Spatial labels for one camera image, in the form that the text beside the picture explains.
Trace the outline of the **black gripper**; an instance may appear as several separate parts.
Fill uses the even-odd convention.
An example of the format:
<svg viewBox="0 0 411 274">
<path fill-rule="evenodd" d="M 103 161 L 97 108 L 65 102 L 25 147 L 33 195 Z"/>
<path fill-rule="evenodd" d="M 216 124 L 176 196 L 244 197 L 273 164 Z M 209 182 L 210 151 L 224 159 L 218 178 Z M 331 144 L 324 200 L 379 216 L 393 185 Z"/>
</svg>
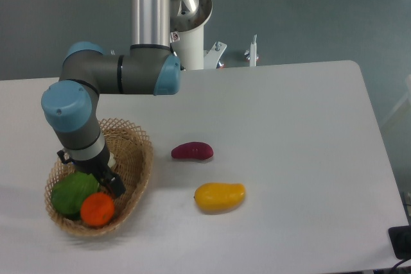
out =
<svg viewBox="0 0 411 274">
<path fill-rule="evenodd" d="M 95 156 L 88 159 L 77 159 L 65 150 L 57 151 L 57 156 L 63 164 L 73 163 L 77 171 L 92 175 L 100 185 L 104 186 L 113 198 L 119 198 L 125 194 L 125 185 L 121 177 L 111 171 L 108 163 L 110 151 L 106 145 Z"/>
</svg>

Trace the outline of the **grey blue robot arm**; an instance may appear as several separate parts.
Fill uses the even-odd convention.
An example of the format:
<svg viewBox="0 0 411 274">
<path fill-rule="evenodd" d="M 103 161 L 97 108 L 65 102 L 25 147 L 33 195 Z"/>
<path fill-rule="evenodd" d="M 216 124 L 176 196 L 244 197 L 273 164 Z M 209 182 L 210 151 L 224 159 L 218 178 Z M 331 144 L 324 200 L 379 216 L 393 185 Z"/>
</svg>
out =
<svg viewBox="0 0 411 274">
<path fill-rule="evenodd" d="M 96 118 L 101 94 L 173 95 L 179 91 L 180 59 L 171 47 L 171 0 L 131 0 L 128 55 L 107 55 L 90 42 L 71 46 L 59 80 L 42 95 L 47 122 L 63 145 L 64 164 L 93 175 L 111 195 L 125 186 L 108 165 L 109 150 Z"/>
</svg>

